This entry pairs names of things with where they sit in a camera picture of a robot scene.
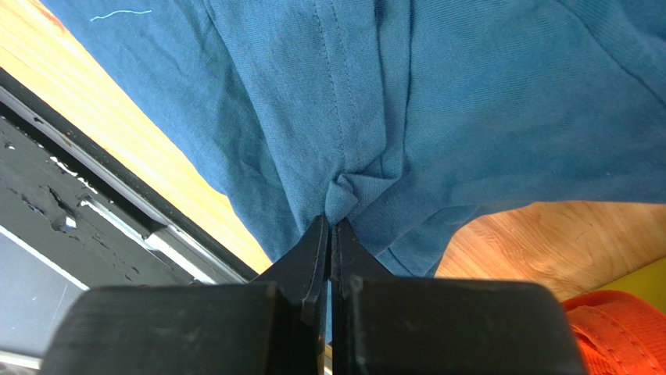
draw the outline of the wooden table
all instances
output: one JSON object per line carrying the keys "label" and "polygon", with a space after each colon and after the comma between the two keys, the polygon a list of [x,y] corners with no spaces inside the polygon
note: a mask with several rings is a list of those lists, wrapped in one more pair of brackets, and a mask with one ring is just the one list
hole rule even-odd
{"label": "wooden table", "polygon": [[[0,0],[0,66],[254,270],[270,265],[228,199],[39,1]],[[568,298],[665,255],[666,206],[535,204],[467,225],[437,274],[535,280]]]}

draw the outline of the orange cloth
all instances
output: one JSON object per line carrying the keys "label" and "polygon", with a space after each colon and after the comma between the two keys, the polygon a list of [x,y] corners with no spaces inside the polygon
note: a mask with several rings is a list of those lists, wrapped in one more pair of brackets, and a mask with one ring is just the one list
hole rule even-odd
{"label": "orange cloth", "polygon": [[666,375],[666,315],[622,291],[563,304],[591,375]]}

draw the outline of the wood grain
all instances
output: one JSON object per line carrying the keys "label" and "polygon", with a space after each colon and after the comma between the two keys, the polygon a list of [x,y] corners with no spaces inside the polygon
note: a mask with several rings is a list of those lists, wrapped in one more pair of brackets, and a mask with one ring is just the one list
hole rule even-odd
{"label": "wood grain", "polygon": [[0,0],[0,66],[255,271],[269,265],[214,191],[37,0]]}
{"label": "wood grain", "polygon": [[[0,0],[0,35],[0,66],[254,270],[270,265],[229,201],[40,2]],[[534,280],[568,298],[664,257],[665,240],[666,206],[534,204],[468,224],[437,275]]]}

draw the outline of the orange strap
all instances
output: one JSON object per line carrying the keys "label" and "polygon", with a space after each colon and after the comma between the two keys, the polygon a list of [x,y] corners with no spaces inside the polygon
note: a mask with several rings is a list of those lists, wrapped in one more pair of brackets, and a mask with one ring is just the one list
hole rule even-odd
{"label": "orange strap", "polygon": [[666,375],[666,316],[620,291],[598,291],[564,308],[592,375]]}

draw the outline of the blue garment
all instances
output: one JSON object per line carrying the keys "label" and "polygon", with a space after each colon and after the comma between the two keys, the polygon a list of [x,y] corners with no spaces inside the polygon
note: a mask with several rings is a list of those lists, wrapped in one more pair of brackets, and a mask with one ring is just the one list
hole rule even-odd
{"label": "blue garment", "polygon": [[480,215],[666,202],[661,0],[43,2],[272,260],[322,212],[423,276]]}

